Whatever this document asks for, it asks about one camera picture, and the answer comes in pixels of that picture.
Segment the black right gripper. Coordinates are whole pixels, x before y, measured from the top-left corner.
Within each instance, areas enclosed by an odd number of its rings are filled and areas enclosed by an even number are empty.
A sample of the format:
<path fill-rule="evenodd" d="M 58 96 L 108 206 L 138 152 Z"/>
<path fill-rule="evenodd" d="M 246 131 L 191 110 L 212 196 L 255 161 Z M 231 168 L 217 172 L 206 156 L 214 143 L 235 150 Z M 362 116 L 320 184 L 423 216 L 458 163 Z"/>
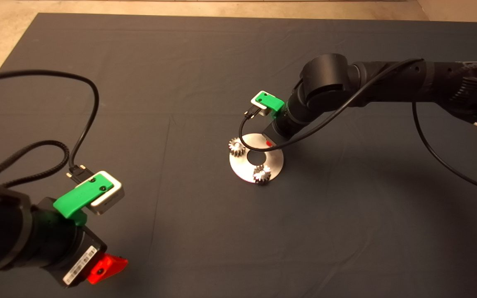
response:
<path fill-rule="evenodd" d="M 263 136 L 267 140 L 265 144 L 267 147 L 282 145 L 306 126 L 306 121 L 300 121 L 290 113 L 289 109 L 284 109 L 263 130 Z"/>

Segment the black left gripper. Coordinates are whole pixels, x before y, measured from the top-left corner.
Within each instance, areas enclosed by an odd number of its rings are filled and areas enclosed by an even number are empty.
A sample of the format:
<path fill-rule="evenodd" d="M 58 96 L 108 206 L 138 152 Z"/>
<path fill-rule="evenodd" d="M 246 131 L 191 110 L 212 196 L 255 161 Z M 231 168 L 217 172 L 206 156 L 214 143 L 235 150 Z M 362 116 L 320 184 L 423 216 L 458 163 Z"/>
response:
<path fill-rule="evenodd" d="M 104 254 L 107 245 L 87 226 L 61 215 L 54 202 L 45 197 L 32 206 L 30 266 L 45 270 L 63 287 L 76 287 L 85 279 L 95 285 L 127 267 L 127 259 Z"/>

